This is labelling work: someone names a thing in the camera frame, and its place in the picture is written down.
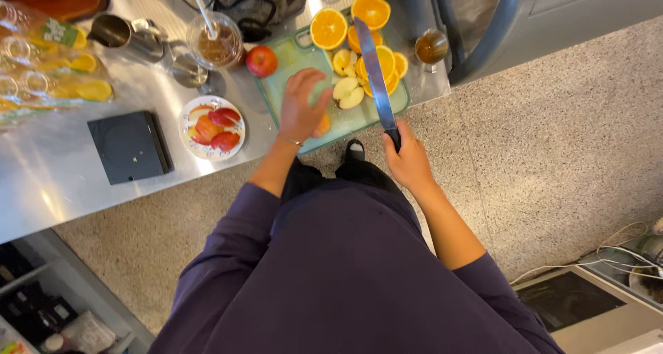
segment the purple sleeve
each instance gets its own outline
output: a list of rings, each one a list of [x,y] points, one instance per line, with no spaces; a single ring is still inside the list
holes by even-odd
[[[182,271],[170,317],[150,353],[202,351],[228,304],[267,250],[280,201],[251,183],[239,190],[203,251]]]
[[[541,353],[564,354],[538,316],[518,300],[488,252],[453,273]]]

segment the bracelet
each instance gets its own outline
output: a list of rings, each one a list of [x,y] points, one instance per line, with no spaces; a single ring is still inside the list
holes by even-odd
[[[294,139],[286,138],[285,136],[283,136],[283,135],[281,135],[281,134],[279,134],[279,135],[277,135],[277,136],[279,136],[281,139],[285,140],[286,142],[293,143],[293,144],[295,144],[295,145],[297,145],[297,146],[299,146],[299,147],[301,147],[302,144],[304,144],[304,142],[298,142],[298,141],[296,141],[296,140],[294,140]]]

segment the black pants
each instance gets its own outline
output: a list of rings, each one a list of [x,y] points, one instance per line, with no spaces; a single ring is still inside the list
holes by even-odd
[[[336,178],[340,180],[353,181],[369,185],[371,187],[384,189],[402,195],[398,186],[391,178],[380,168],[367,161],[347,159],[340,168],[336,170]],[[283,193],[281,194],[281,203],[294,199],[295,197],[317,188],[325,183],[334,181],[322,176],[322,173],[313,166],[304,165],[298,158],[295,158],[288,178],[286,179]]]

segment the plate of apple slices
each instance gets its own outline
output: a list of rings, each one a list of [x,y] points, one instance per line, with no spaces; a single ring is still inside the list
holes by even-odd
[[[196,157],[210,161],[234,156],[246,135],[241,113],[219,96],[200,96],[187,103],[177,125],[186,148]]]

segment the white plate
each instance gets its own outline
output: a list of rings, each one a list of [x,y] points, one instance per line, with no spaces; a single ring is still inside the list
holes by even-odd
[[[198,144],[189,138],[187,134],[189,128],[195,126],[195,122],[189,121],[189,112],[199,105],[211,105],[215,110],[230,108],[239,114],[239,122],[235,126],[224,128],[225,131],[232,131],[239,134],[239,143],[230,152],[223,152],[219,148],[212,149],[211,146]],[[180,117],[177,119],[177,128],[180,130],[180,139],[182,139],[182,143],[184,143],[189,152],[193,153],[196,157],[210,161],[224,161],[236,155],[239,148],[242,148],[242,144],[244,144],[246,134],[246,124],[244,123],[242,113],[226,99],[213,95],[200,96],[187,103],[182,109],[182,112],[180,112]]]

